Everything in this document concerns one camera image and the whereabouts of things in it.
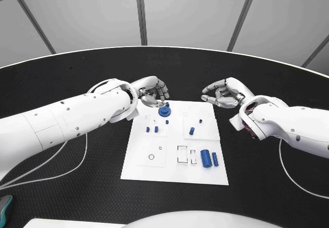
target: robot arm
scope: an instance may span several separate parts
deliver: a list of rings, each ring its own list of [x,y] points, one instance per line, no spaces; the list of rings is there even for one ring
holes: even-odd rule
[[[134,83],[117,79],[101,82],[82,94],[35,110],[0,119],[0,180],[32,155],[87,134],[107,122],[137,115],[137,99],[149,107],[164,106],[164,83],[156,76]]]
[[[211,84],[203,93],[216,88],[216,98],[202,95],[202,100],[239,112],[229,119],[235,129],[247,129],[252,138],[281,138],[291,147],[329,158],[329,111],[307,107],[289,107],[276,97],[254,96],[245,85],[235,79]]]

